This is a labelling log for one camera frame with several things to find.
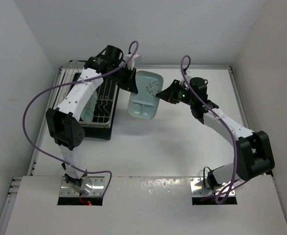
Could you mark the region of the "light green plate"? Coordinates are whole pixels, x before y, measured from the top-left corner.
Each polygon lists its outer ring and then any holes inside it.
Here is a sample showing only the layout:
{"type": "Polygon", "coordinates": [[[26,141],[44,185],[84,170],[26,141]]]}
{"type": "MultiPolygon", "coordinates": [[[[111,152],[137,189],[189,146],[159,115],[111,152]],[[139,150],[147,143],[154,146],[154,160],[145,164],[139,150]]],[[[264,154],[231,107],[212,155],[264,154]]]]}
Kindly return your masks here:
{"type": "Polygon", "coordinates": [[[162,91],[164,79],[161,75],[140,70],[136,73],[138,93],[131,93],[127,111],[138,119],[153,119],[157,113],[160,99],[156,94],[162,91]]]}
{"type": "Polygon", "coordinates": [[[82,121],[92,122],[94,117],[95,106],[96,106],[96,100],[93,97],[91,97],[81,113],[80,118],[82,121]]]}

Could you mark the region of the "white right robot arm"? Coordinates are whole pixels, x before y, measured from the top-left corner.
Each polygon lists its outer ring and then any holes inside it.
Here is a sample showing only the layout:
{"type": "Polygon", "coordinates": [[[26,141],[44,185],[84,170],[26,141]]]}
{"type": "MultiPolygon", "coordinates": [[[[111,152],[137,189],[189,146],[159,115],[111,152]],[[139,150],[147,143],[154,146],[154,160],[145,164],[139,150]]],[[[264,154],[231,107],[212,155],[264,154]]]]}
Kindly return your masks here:
{"type": "Polygon", "coordinates": [[[206,79],[193,77],[189,83],[174,80],[156,97],[171,103],[190,106],[195,119],[220,134],[235,149],[235,162],[208,172],[206,188],[215,189],[231,180],[248,181],[275,167],[269,136],[252,131],[230,117],[208,99],[206,79]]]}

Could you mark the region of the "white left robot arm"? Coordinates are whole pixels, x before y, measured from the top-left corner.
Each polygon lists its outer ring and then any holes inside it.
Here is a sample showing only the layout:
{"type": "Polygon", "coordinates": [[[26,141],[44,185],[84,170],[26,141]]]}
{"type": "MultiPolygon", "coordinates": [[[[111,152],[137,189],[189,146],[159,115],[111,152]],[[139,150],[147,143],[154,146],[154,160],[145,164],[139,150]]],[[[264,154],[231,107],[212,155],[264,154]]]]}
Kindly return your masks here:
{"type": "Polygon", "coordinates": [[[136,51],[124,55],[119,48],[108,45],[85,62],[80,77],[63,101],[46,111],[49,134],[60,147],[64,159],[65,180],[75,190],[85,188],[88,176],[79,148],[85,137],[79,123],[82,111],[104,78],[114,80],[123,90],[138,93],[134,67],[138,56],[136,51]]]}

